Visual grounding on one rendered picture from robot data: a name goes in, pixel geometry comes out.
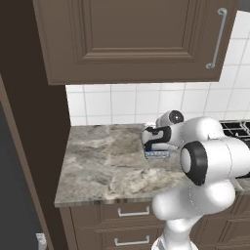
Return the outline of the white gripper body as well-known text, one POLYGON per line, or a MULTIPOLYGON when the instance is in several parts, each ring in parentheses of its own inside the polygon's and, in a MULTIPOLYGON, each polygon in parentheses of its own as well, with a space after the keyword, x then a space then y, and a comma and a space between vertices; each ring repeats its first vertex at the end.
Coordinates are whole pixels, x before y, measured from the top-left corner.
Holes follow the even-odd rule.
POLYGON ((146 127, 142 132, 142 143, 146 151, 176 149, 179 141, 175 139, 170 126, 146 127))

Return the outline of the brown fridge housing panel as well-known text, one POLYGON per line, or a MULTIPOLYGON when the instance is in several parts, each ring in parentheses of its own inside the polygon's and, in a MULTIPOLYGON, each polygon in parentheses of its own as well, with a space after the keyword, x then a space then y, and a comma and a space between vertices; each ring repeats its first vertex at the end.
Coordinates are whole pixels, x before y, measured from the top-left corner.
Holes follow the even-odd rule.
POLYGON ((70 130, 64 86, 48 84, 32 0, 0 0, 0 102, 49 250, 68 250, 54 200, 70 130))

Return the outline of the dark grey fridge door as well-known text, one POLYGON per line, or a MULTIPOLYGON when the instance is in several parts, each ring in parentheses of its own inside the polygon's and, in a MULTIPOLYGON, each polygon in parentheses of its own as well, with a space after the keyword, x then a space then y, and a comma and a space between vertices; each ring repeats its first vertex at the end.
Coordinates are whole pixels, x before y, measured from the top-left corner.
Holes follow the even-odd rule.
POLYGON ((0 104, 0 250, 40 250, 42 232, 21 163, 0 104))

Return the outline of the black hob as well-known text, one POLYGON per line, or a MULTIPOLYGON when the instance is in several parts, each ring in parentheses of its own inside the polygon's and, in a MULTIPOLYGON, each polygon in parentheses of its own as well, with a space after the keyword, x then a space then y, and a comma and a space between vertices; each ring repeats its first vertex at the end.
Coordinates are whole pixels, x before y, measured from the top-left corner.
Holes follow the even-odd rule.
POLYGON ((226 136, 237 138, 250 148, 250 121, 228 121, 221 125, 226 136))

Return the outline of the brown shallow drawer front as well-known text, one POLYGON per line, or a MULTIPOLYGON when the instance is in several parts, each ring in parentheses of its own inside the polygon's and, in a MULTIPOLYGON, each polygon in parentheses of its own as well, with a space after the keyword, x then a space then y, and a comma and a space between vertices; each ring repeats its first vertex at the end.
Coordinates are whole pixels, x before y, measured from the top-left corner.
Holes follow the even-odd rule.
POLYGON ((140 225, 146 222, 155 221, 150 202, 135 202, 135 203, 117 203, 117 204, 105 204, 100 208, 101 222, 105 224, 132 224, 140 225), (146 207, 149 206, 150 214, 148 216, 137 217, 119 217, 117 209, 121 208, 123 213, 128 212, 143 212, 146 207))
POLYGON ((250 194, 241 194, 236 198, 232 214, 250 217, 250 194))

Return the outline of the brown deep drawer front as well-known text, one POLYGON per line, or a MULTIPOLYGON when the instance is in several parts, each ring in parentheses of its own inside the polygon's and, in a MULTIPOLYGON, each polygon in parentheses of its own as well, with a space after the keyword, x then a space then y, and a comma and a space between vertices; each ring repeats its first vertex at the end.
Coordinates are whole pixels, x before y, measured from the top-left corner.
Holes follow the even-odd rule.
POLYGON ((102 250, 150 250, 161 232, 163 227, 158 226, 106 229, 102 232, 102 250), (113 241, 115 237, 120 242, 145 240, 147 235, 150 237, 149 244, 117 247, 113 241))
POLYGON ((250 243, 250 218, 205 217, 197 228, 198 246, 240 245, 250 243))

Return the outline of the brown wall cupboard door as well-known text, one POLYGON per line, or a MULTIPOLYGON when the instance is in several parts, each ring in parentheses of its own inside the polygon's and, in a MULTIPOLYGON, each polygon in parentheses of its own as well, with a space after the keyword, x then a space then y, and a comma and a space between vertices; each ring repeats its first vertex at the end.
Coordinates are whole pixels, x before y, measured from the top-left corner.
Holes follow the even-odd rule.
POLYGON ((51 85, 217 81, 239 0, 32 0, 51 85), (216 66, 222 17, 228 16, 216 66))

